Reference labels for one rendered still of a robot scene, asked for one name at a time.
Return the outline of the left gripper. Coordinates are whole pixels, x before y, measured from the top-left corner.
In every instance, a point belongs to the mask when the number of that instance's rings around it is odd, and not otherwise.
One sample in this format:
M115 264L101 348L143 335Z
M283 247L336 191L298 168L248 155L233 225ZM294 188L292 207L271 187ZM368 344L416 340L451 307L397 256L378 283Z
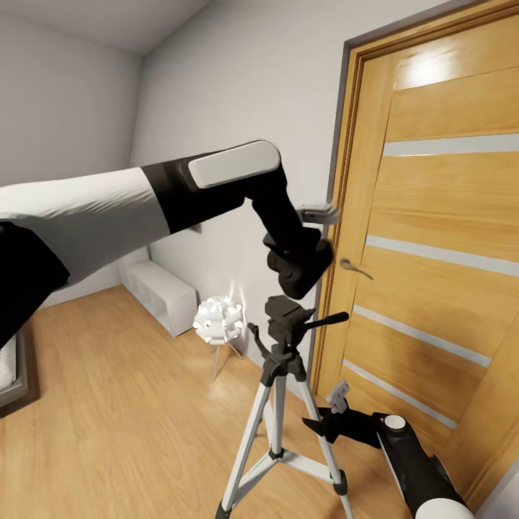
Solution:
M321 239L321 231L317 228L303 227L294 205L293 212L286 221L276 226L265 225L265 228L267 234L262 242L277 256L284 260L284 251L299 253L302 259L311 265L311 255Z

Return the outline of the digital camera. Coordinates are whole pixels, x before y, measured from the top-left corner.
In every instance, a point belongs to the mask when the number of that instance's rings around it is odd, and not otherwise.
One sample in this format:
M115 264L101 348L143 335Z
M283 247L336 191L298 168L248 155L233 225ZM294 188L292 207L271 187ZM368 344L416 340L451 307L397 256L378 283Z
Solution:
M320 239L312 256L309 266L301 254L284 251L284 259L269 251L267 265L279 273L278 282L286 296L293 300L302 300L321 278L324 271L331 265L334 252L331 241Z

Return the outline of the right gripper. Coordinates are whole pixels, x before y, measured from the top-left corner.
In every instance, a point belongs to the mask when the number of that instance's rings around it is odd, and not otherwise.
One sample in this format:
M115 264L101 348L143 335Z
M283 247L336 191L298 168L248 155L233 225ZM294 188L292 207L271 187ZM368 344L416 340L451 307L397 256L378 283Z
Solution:
M322 437L325 435L330 444L333 444L339 435L361 442L356 433L357 417L361 414L359 411L350 409L349 405L343 414L339 412L333 414L332 407L318 407L318 410L322 421L302 417L303 423L314 430L317 435Z

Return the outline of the camera tripod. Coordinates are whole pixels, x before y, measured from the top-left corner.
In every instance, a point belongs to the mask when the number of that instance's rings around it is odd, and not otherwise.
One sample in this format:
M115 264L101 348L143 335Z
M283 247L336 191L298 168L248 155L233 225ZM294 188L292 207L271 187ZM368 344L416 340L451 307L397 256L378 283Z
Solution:
M307 323L315 312L316 308L305 310L301 304L296 303L286 295L269 297L265 304L265 313L271 317L268 320L268 334L278 342L271 346L272 352L261 342L259 338L260 328L253 323L248 323L248 328L254 333L254 340L265 359L264 370L231 472L231 478L225 495L219 504L215 519L229 519L232 510L261 478L279 462L331 483L334 491L342 500L348 519L355 519L347 498L345 471L338 468L331 445L327 442L325 435L324 437L317 435L317 437L328 466L303 457L282 446L285 390L289 373L293 373L296 377L311 420L322 421L307 378L303 358L296 347L303 341L304 335L309 329L321 327L325 324L341 323L350 318L350 315L343 311L327 316L325 319ZM271 407L269 398L273 382L275 382L274 409ZM257 437L259 425L262 423L263 415L270 450L241 478L252 444Z

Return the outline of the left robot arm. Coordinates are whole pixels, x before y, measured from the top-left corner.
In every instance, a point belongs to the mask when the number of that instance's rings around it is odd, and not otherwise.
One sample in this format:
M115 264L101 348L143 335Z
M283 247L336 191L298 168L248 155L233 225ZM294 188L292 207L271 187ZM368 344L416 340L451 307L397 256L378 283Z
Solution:
M277 256L310 266L321 239L304 223L335 225L325 204L292 205L269 141L145 167L0 187L0 349L55 291L125 255L240 208L262 219Z

